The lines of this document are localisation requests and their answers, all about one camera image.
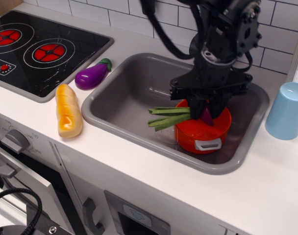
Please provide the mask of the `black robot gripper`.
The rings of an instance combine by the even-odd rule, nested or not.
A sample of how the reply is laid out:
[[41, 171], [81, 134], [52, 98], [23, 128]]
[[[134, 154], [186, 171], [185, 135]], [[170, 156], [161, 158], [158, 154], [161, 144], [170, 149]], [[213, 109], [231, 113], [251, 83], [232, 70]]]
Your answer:
[[213, 119], [220, 116], [234, 95], [247, 92], [252, 75], [234, 69], [236, 59], [221, 60], [204, 49], [195, 58], [193, 69], [170, 82], [171, 100], [187, 99], [192, 119], [207, 119], [207, 101]]

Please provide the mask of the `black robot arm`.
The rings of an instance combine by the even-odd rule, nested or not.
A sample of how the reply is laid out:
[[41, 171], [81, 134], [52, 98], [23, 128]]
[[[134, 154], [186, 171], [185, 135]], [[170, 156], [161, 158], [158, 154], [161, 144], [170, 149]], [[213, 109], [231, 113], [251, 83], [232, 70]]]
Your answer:
[[170, 98], [185, 99], [191, 118], [198, 119], [207, 109], [217, 118], [234, 95], [245, 94], [252, 76], [248, 68], [234, 67], [245, 56], [252, 63], [250, 50], [258, 47], [260, 1], [258, 0], [187, 0], [196, 26], [189, 53], [180, 51], [163, 30], [155, 16], [154, 2], [141, 1], [165, 47], [177, 58], [193, 59], [193, 69], [171, 80]]

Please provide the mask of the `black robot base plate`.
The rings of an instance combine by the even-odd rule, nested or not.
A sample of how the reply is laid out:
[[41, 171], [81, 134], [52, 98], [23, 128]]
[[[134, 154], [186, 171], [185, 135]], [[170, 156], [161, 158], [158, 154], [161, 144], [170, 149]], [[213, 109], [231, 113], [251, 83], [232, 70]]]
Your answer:
[[[1, 235], [20, 235], [36, 215], [36, 209], [27, 205], [21, 208], [12, 204], [0, 204]], [[40, 215], [33, 235], [69, 235], [70, 233], [44, 215]]]

